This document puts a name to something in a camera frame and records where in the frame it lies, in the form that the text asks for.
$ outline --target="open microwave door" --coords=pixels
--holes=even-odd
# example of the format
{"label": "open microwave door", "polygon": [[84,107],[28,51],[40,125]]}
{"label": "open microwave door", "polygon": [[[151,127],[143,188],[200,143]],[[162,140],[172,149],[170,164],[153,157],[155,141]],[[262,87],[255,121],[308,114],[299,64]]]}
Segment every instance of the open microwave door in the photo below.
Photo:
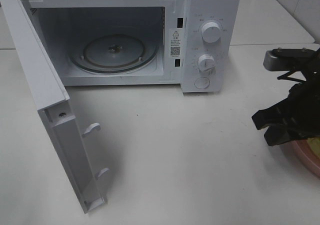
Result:
{"label": "open microwave door", "polygon": [[21,0],[0,0],[16,51],[43,125],[85,213],[104,203],[84,147],[85,137],[100,129],[91,124],[80,133],[63,86]]}

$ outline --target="white wall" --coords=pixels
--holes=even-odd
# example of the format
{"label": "white wall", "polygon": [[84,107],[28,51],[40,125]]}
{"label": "white wall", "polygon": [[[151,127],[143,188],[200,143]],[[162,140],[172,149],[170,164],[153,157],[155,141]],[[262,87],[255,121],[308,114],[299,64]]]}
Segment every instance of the white wall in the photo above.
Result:
{"label": "white wall", "polygon": [[320,43],[320,0],[277,0]]}

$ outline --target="white microwave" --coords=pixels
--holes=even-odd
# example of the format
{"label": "white microwave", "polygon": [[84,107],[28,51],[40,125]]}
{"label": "white microwave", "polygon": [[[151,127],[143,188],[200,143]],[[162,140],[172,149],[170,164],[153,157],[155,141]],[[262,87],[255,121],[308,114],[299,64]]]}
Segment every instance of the white microwave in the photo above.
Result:
{"label": "white microwave", "polygon": [[104,203],[65,86],[221,89],[239,0],[0,0],[38,114],[75,194]]}

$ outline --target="tabletop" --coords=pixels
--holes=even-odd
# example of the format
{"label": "tabletop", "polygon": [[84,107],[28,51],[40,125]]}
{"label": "tabletop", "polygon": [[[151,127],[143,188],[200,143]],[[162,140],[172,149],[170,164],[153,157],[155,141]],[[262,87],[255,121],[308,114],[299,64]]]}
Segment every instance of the tabletop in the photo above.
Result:
{"label": "tabletop", "polygon": [[[1,7],[0,29],[0,49],[14,48]],[[231,45],[309,44],[314,41],[276,0],[240,0]]]}
{"label": "tabletop", "polygon": [[320,180],[289,144],[268,147],[251,116],[293,83],[264,69],[267,50],[231,46],[221,92],[179,85],[68,87],[108,202],[83,214],[36,112],[15,50],[0,50],[0,224],[319,224]]}

